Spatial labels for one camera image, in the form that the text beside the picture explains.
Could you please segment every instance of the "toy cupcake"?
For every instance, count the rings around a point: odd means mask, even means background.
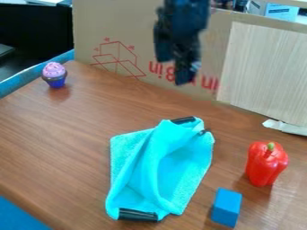
[[[65,68],[57,62],[49,62],[43,69],[42,79],[52,88],[61,88],[65,84],[67,72]]]

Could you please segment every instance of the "towel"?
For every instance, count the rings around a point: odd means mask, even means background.
[[[111,218],[128,210],[160,221],[184,212],[211,164],[215,142],[203,120],[192,118],[178,124],[164,119],[155,128],[110,140],[105,206]]]

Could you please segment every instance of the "box diagram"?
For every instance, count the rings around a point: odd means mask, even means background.
[[[137,55],[120,41],[102,43],[99,52],[99,55],[92,56],[95,60],[92,66],[98,66],[123,76],[135,78],[146,76],[137,66]]]

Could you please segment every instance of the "cardboard box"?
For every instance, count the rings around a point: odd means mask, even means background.
[[[250,0],[247,13],[295,22],[300,8],[297,6],[268,3],[261,0]]]
[[[160,64],[154,56],[155,10],[162,3],[163,0],[74,0],[75,59],[123,77],[213,100],[224,71],[233,22],[307,33],[303,24],[216,9],[208,28],[200,34],[201,71],[194,83],[176,86],[173,63]]]

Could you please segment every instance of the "white paper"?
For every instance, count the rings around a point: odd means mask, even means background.
[[[266,128],[272,128],[276,130],[280,130],[284,133],[291,133],[301,136],[307,137],[307,128],[306,127],[299,127],[295,125],[289,125],[282,121],[277,121],[273,119],[268,119],[262,123],[262,125]]]

